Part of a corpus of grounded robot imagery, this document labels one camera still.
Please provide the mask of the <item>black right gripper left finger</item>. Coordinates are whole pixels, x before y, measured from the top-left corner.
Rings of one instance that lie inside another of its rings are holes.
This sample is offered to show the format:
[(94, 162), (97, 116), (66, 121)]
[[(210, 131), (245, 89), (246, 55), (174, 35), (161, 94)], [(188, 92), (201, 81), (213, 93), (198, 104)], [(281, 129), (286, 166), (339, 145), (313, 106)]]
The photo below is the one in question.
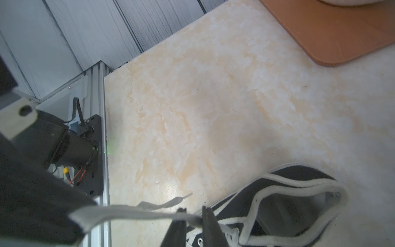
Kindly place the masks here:
[(187, 222), (173, 220), (160, 247), (186, 247)]

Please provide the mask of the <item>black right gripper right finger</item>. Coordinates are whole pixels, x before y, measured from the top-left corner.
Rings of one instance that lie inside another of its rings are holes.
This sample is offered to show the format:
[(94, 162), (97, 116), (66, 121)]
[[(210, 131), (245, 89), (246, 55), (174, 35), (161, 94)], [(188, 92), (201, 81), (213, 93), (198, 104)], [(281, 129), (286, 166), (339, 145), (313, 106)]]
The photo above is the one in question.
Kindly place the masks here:
[(214, 211), (205, 206), (202, 207), (202, 229), (204, 247), (229, 247)]

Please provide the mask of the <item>black white canvas sneaker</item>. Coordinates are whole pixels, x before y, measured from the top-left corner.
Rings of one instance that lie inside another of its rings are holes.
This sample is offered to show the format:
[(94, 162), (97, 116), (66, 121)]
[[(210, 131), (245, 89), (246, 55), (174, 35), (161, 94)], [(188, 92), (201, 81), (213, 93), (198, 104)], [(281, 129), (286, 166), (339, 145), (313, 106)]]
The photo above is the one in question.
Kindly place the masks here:
[(311, 247), (346, 206), (337, 180), (299, 163), (280, 166), (211, 206), (231, 247)]

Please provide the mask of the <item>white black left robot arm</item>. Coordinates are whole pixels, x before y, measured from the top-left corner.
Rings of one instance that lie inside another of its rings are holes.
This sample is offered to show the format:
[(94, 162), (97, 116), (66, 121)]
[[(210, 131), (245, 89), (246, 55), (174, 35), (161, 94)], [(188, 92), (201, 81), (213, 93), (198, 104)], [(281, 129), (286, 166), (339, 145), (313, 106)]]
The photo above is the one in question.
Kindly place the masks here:
[(13, 92), (1, 64), (1, 240), (77, 246), (89, 229), (72, 213), (103, 192), (102, 122), (81, 119), (77, 132)]

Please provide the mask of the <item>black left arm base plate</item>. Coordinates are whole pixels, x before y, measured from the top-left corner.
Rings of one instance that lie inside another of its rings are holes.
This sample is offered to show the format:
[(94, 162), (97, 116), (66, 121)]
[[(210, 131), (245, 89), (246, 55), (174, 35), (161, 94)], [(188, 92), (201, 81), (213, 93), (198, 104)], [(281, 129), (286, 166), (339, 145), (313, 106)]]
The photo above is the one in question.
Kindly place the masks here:
[(77, 135), (92, 143), (89, 159), (76, 172), (73, 181), (75, 188), (84, 192), (94, 199), (103, 194), (103, 145), (102, 145), (102, 119), (99, 115), (93, 115), (80, 124)]

